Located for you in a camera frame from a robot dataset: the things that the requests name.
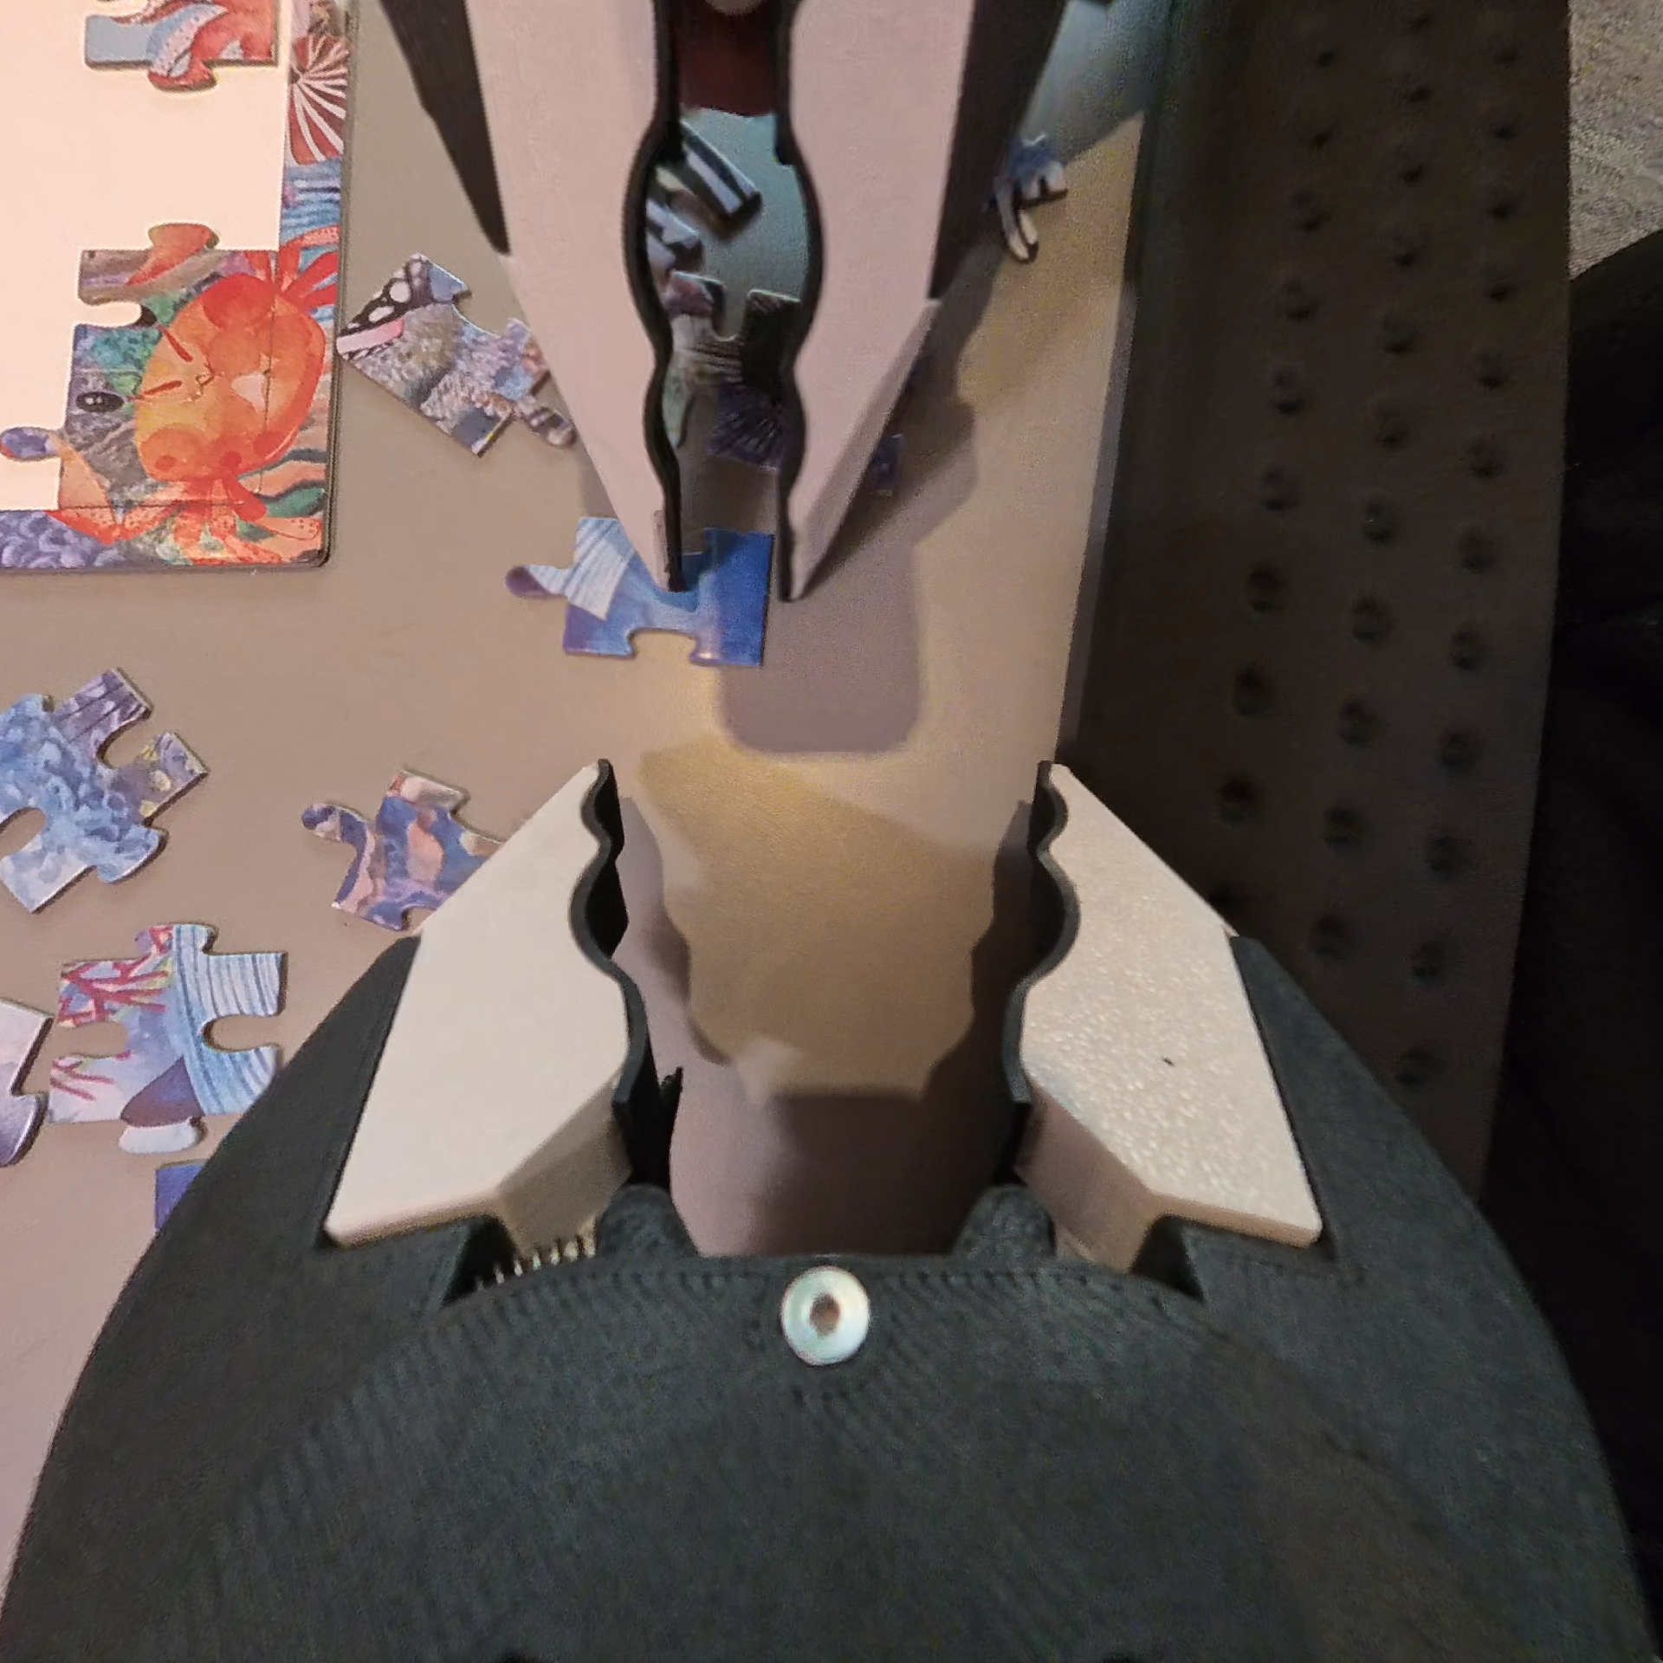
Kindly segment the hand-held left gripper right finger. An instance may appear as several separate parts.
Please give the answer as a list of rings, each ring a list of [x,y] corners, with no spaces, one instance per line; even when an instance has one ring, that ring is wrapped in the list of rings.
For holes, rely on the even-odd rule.
[[[1231,924],[1060,765],[1029,849],[1058,924],[1010,1009],[1015,1175],[1064,1243],[1138,1250],[1167,1217],[1319,1243]]]

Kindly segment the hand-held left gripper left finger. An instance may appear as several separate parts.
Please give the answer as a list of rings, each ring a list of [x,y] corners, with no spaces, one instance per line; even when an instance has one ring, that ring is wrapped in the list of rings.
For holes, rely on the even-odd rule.
[[[418,930],[332,1200],[334,1243],[491,1217],[558,1243],[627,1186],[671,1186],[678,1076],[658,1077],[627,930],[613,767],[579,770]]]

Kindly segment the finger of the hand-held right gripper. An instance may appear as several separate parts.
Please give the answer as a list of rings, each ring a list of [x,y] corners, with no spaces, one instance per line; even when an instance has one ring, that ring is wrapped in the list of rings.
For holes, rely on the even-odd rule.
[[[671,325],[644,196],[674,141],[661,4],[466,4],[505,212],[505,274],[633,548],[682,589],[678,463],[661,421]]]
[[[783,596],[807,595],[940,311],[931,298],[974,4],[798,4],[790,140],[817,280],[794,355],[801,462]]]

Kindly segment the red octopus puzzle piece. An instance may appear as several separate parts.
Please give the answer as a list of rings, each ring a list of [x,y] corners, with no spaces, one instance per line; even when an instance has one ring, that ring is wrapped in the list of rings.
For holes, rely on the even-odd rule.
[[[266,67],[276,53],[276,4],[143,4],[91,15],[87,67],[143,67],[159,89],[207,89],[221,65]]]

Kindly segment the ocean jigsaw puzzle frame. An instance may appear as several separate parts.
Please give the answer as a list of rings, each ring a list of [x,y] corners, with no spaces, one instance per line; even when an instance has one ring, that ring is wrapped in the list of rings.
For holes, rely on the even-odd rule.
[[[91,15],[142,4],[2,4],[2,427],[57,427],[77,325],[135,322],[132,302],[80,301],[87,248],[142,248],[159,223],[204,223],[225,248],[303,237],[346,261],[354,4],[276,4],[266,67],[221,65],[207,89],[159,89],[143,67],[87,67]],[[2,571],[315,569],[324,561],[334,336],[303,448],[268,475],[272,541],[180,562],[160,534],[102,552],[47,517],[57,463],[2,462]]]

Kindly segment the joined orange crab puzzle pieces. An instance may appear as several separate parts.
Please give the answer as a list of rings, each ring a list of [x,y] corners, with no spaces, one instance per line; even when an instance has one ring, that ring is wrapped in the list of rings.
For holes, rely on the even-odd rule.
[[[289,468],[324,380],[336,237],[225,248],[204,223],[159,223],[142,248],[87,248],[80,301],[135,322],[77,325],[57,427],[6,427],[8,463],[57,463],[47,517],[97,548],[160,534],[180,562],[268,543],[268,475]]]

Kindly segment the blue white-striped puzzle piece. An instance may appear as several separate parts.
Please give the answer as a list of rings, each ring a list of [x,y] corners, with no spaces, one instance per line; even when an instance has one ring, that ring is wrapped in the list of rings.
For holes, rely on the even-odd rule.
[[[619,520],[579,517],[571,567],[514,567],[505,589],[531,601],[566,601],[566,654],[633,657],[633,633],[684,633],[695,664],[759,668],[771,547],[763,533],[706,528],[705,552],[682,557],[689,585],[668,591],[657,585]]]

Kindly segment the purple blue bubbly puzzle piece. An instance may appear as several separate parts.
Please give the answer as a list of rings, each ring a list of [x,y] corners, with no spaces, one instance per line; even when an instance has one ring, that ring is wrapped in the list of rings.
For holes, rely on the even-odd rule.
[[[2,711],[2,820],[27,808],[43,825],[2,857],[2,886],[26,912],[50,905],[87,872],[121,882],[163,837],[156,813],[187,796],[207,765],[175,736],[156,736],[135,760],[108,765],[105,748],[149,717],[115,668],[67,698],[23,697]]]

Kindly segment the zebra striped puzzle piece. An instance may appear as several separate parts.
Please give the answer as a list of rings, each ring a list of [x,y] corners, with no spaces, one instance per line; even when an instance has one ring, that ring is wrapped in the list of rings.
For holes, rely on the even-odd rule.
[[[689,199],[720,236],[753,222],[761,190],[709,145],[688,120],[677,121],[677,145],[654,161],[647,183],[647,236],[677,256],[701,248],[699,233],[677,215],[677,200]]]

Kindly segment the lavender zebra-tab puzzle piece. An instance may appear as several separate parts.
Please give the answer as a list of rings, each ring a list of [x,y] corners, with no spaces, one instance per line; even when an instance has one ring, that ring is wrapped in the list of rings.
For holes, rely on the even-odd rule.
[[[1000,240],[1013,261],[1033,263],[1039,258],[1039,233],[1029,212],[1065,199],[1065,192],[1068,181],[1051,140],[1044,132],[1015,135],[989,196]]]

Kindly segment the black white spotted puzzle piece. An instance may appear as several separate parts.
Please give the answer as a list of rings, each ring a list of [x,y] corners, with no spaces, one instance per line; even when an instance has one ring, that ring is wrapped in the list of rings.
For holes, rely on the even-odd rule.
[[[552,448],[571,448],[571,421],[538,398],[549,362],[520,319],[474,325],[457,302],[466,284],[409,256],[336,332],[336,355],[469,453],[524,421]]]

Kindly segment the green grey urchin-spine puzzle piece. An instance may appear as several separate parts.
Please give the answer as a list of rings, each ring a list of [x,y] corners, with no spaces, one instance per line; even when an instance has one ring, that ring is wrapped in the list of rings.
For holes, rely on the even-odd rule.
[[[753,288],[736,335],[720,335],[723,288],[694,272],[671,272],[658,292],[674,325],[674,357],[665,374],[661,418],[682,448],[688,417],[701,393],[718,414],[706,455],[776,472],[787,448],[781,355],[801,301]]]

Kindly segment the purple orange fish puzzle piece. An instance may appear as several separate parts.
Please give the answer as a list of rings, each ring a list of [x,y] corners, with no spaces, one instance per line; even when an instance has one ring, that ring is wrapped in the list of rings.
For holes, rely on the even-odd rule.
[[[418,773],[398,773],[373,820],[339,803],[310,803],[303,825],[354,852],[334,909],[405,930],[412,912],[436,912],[504,840],[455,817],[466,793]]]

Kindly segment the purple white-patch puzzle piece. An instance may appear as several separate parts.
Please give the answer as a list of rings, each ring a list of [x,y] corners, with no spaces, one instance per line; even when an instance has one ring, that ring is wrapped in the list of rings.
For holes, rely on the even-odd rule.
[[[20,1163],[47,1118],[47,1097],[26,1091],[50,1016],[2,999],[2,1168]]]

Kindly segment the dark perforated panel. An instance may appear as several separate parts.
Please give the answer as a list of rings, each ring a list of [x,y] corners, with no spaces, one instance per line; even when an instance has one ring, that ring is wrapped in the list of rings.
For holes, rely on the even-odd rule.
[[[1562,528],[1567,4],[1174,4],[1068,765],[1481,1186]]]

